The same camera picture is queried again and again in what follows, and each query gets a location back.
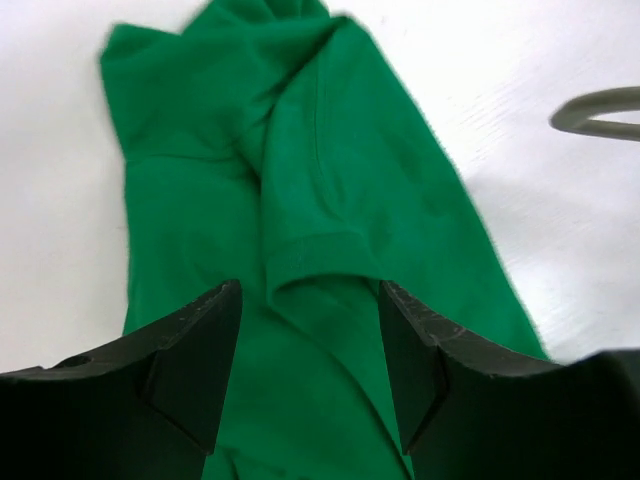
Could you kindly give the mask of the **green t shirt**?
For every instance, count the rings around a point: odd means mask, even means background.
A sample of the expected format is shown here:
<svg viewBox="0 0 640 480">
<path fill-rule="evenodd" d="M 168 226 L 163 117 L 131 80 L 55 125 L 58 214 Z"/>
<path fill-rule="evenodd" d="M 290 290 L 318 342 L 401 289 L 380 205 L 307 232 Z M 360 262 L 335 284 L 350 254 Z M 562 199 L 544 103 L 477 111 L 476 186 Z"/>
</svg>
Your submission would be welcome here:
<svg viewBox="0 0 640 480">
<path fill-rule="evenodd" d="M 125 159 L 127 331 L 228 279 L 207 479 L 406 479 L 377 291 L 542 357 L 457 172 L 375 42 L 318 1 L 214 1 L 100 58 Z"/>
</svg>

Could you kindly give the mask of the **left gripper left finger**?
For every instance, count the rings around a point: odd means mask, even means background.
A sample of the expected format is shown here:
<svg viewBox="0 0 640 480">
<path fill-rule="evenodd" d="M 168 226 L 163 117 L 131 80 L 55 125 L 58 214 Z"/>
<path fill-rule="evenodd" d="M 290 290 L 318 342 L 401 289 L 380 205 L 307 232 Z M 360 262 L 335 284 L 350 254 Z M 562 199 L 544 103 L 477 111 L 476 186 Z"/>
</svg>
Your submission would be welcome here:
<svg viewBox="0 0 640 480">
<path fill-rule="evenodd" d="M 5 479 L 198 479 L 213 453 L 242 315 L 228 281 L 50 368 L 1 376 Z"/>
</svg>

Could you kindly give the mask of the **grey clothes hanger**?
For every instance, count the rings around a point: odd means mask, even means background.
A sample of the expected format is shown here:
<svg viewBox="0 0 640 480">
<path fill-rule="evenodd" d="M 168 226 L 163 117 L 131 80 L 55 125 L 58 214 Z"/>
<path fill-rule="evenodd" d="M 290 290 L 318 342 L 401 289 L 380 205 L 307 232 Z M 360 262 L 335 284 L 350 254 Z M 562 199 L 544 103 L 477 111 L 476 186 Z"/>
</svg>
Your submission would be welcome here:
<svg viewBox="0 0 640 480">
<path fill-rule="evenodd" d="M 612 88 L 568 100 L 550 117 L 552 128 L 570 134 L 639 141 L 639 124 L 598 120 L 601 115 L 639 111 L 638 86 Z"/>
</svg>

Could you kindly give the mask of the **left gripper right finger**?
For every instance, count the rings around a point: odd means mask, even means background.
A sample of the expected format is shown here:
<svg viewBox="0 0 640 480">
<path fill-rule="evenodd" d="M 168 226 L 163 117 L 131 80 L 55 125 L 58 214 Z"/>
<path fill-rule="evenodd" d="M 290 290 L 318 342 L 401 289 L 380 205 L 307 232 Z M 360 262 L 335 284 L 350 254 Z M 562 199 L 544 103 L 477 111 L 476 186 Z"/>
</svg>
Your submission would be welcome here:
<svg viewBox="0 0 640 480">
<path fill-rule="evenodd" d="M 639 354 L 568 365 L 493 343 L 395 283 L 378 297 L 402 451 L 418 479 L 635 479 Z"/>
</svg>

